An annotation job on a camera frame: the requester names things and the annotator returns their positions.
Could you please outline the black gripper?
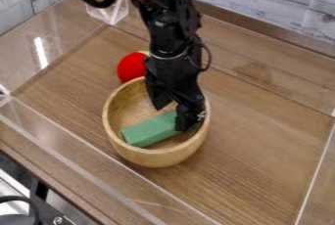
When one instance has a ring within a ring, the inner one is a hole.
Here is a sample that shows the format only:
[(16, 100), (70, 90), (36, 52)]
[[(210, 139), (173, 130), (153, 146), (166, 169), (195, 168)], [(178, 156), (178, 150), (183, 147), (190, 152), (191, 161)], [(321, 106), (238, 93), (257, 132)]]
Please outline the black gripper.
[(175, 101), (175, 130), (186, 131), (205, 119), (205, 101), (197, 84), (201, 72), (201, 48), (191, 44), (177, 52), (163, 52), (155, 45), (145, 59), (145, 86), (150, 102), (159, 111)]

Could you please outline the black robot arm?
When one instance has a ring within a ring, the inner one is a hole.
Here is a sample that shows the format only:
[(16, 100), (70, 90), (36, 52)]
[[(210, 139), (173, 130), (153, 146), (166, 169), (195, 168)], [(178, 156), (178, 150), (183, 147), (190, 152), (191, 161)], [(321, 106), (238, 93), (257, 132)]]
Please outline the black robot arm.
[(157, 109), (175, 102), (175, 129), (187, 130), (202, 121), (204, 96), (198, 74), (205, 45), (197, 35), (201, 14), (193, 0), (131, 0), (149, 31), (149, 56), (145, 58), (145, 86)]

